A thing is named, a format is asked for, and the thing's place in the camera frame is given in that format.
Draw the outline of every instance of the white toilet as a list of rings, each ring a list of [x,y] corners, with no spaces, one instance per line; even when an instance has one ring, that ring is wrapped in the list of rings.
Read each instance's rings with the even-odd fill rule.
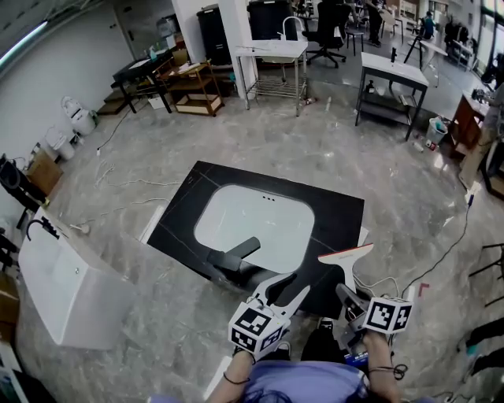
[[[72,159],[76,153],[67,136],[57,131],[54,126],[47,131],[46,141],[50,148],[56,151],[65,161]]]
[[[63,97],[61,107],[72,121],[73,128],[81,135],[89,135],[95,129],[96,123],[90,112],[85,110],[76,99]]]

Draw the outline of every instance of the office chair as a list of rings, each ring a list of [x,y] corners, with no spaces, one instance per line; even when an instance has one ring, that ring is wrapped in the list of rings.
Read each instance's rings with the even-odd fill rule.
[[[334,62],[335,68],[338,68],[338,61],[334,57],[341,57],[341,61],[347,60],[346,56],[330,52],[329,49],[338,49],[345,43],[345,23],[350,15],[351,8],[346,4],[336,4],[334,0],[324,0],[318,4],[318,29],[317,32],[304,31],[302,34],[310,42],[318,42],[321,46],[319,50],[308,50],[308,54],[314,54],[307,61],[311,63],[313,59],[326,57]],[[341,37],[335,37],[335,28],[339,27]]]

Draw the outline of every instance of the sink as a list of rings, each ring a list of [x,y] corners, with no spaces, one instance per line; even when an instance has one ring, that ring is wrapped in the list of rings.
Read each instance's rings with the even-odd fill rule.
[[[195,227],[196,240],[228,252],[251,237],[261,248],[244,261],[285,274],[302,263],[315,216],[304,202],[238,185],[216,191]]]

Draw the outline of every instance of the gray marble floor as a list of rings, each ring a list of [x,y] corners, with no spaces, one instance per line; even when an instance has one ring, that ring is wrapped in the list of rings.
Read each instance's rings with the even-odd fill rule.
[[[108,183],[181,181],[201,159],[363,198],[363,225],[376,246],[355,267],[366,283],[392,275],[405,287],[461,235],[466,204],[457,164],[438,152],[416,151],[413,139],[404,141],[401,125],[364,118],[355,127],[356,91],[316,85],[332,94],[329,111],[318,102],[295,118],[292,103],[276,98],[251,102],[250,111],[239,99],[229,98],[215,118],[168,115],[147,105],[124,118],[100,156],[97,147],[126,111],[102,119],[86,137],[75,158],[63,166],[65,175],[50,211],[67,224],[97,218],[90,222],[87,242],[136,284],[137,294],[117,346],[102,352],[57,347],[21,286],[17,351],[26,370],[57,401],[140,402],[151,394],[201,401],[221,358],[232,351],[227,323],[246,297],[204,280],[137,240],[177,185]],[[111,164],[114,170],[97,185]],[[130,204],[151,198],[165,200]],[[100,217],[121,206],[127,208]],[[470,282],[467,275],[490,259],[480,256],[483,244],[502,242],[503,213],[502,201],[479,191],[466,236],[422,280],[430,288],[418,300],[407,332],[395,341],[395,363],[409,366],[400,382],[405,397],[459,390],[468,361],[456,354],[456,341],[468,329],[502,315],[504,302],[484,309],[485,301],[504,294],[504,283],[495,281],[498,273],[489,271]],[[375,292],[393,295],[395,288],[386,282]],[[290,336],[294,357],[316,321],[302,313],[295,317]],[[503,343],[485,341],[481,350],[489,352]],[[501,374],[487,370],[460,390],[490,397]]]

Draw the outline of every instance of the black object on floor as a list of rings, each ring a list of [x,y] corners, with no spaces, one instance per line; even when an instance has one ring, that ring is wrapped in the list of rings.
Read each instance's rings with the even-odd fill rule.
[[[472,272],[469,275],[469,277],[473,277],[474,275],[479,274],[481,272],[484,272],[485,270],[488,270],[489,268],[497,266],[500,269],[500,273],[501,273],[501,275],[497,279],[504,280],[504,243],[497,243],[495,245],[485,245],[485,246],[483,246],[482,250],[493,249],[493,248],[501,248],[500,258],[490,264],[487,264],[484,268],[480,268],[479,270]],[[497,301],[501,301],[502,299],[504,299],[504,296],[496,298],[496,299],[488,302],[487,304],[485,304],[485,308],[487,308],[489,305],[496,303]]]
[[[282,291],[276,304],[288,304],[309,284],[312,288],[300,308],[320,316],[338,318],[341,303],[335,287],[344,282],[344,273],[337,265],[319,262],[318,256],[357,246],[364,210],[364,201],[359,198],[198,161],[165,210],[148,244],[207,279],[226,279],[249,291],[275,276],[275,272],[254,266],[255,271],[247,271],[246,281],[230,279],[207,261],[212,249],[195,238],[195,227],[209,200],[218,189],[231,184],[292,198],[306,203],[313,210],[315,221],[305,256],[295,271],[295,279]]]

